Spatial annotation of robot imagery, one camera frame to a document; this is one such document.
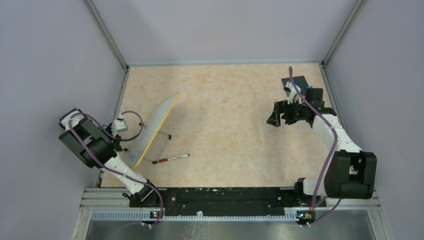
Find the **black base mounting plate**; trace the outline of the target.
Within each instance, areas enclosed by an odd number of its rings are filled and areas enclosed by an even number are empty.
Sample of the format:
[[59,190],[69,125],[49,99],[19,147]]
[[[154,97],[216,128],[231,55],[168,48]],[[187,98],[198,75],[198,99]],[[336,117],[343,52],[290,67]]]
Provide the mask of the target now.
[[166,217],[265,217],[282,216],[286,208],[306,207],[312,196],[298,187],[169,187],[146,197],[123,193],[131,208],[159,208]]

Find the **yellow framed whiteboard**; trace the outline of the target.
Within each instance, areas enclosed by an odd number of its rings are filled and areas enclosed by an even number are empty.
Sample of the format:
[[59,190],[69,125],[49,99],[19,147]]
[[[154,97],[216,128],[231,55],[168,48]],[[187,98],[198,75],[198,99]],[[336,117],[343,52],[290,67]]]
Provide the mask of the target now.
[[133,141],[124,158],[131,168],[136,168],[141,163],[179,97],[180,93],[177,92],[159,103],[144,122],[141,134]]

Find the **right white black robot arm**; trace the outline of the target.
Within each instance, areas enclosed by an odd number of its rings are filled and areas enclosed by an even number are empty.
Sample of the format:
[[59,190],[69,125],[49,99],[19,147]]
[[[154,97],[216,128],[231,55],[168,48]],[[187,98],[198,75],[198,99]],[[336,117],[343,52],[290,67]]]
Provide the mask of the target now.
[[299,206],[307,206],[314,197],[339,199],[370,199],[373,196],[377,157],[363,151],[349,137],[334,109],[325,107],[323,89],[286,86],[288,99],[274,103],[267,124],[280,127],[284,121],[292,125],[307,122],[321,137],[329,150],[318,178],[304,178],[293,192]]

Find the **white marker pen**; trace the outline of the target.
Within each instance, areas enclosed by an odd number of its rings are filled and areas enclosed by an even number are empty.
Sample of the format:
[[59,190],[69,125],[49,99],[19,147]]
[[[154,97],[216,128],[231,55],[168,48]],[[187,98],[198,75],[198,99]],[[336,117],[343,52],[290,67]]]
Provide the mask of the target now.
[[188,153],[188,154],[183,154],[183,155],[179,155],[179,156],[159,159],[157,162],[158,163],[164,163],[164,162],[169,162],[169,161],[173,161],[173,160],[177,160],[177,159],[187,158],[189,156],[190,156],[190,154]]

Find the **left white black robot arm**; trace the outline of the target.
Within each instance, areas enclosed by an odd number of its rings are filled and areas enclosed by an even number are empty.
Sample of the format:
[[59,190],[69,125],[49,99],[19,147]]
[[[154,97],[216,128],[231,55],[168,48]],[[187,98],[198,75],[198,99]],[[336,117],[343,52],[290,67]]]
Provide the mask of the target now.
[[102,169],[118,179],[129,193],[122,195],[131,208],[164,208],[164,199],[154,184],[134,172],[120,157],[120,136],[105,129],[97,120],[78,108],[59,119],[63,133],[59,140],[87,167]]

